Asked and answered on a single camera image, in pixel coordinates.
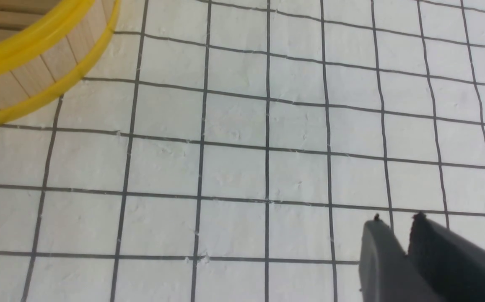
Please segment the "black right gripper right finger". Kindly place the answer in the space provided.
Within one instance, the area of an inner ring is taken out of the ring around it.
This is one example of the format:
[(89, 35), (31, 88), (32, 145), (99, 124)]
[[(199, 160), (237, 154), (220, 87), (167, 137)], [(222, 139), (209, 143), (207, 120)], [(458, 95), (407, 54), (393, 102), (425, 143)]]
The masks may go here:
[(446, 302), (485, 302), (485, 250), (432, 221), (413, 216), (408, 258)]

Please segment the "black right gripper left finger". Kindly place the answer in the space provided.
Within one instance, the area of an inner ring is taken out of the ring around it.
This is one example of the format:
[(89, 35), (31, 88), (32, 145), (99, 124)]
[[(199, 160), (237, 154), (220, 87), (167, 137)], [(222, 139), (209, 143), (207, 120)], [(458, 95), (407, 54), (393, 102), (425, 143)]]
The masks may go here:
[(364, 302), (443, 302), (410, 262), (379, 214), (365, 222), (359, 279)]

